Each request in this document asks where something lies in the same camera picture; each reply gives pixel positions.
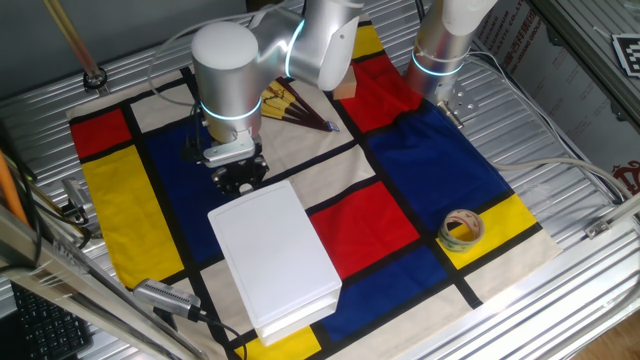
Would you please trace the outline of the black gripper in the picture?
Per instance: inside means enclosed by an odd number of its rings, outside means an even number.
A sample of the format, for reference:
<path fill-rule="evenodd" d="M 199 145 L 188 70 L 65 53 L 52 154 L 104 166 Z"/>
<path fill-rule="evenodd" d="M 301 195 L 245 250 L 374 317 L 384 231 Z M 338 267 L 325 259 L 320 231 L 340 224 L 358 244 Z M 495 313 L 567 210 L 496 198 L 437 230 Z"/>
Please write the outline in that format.
<path fill-rule="evenodd" d="M 239 184 L 249 183 L 252 190 L 262 187 L 270 168 L 262 155 L 227 164 L 212 173 L 216 188 L 224 195 L 239 195 Z"/>

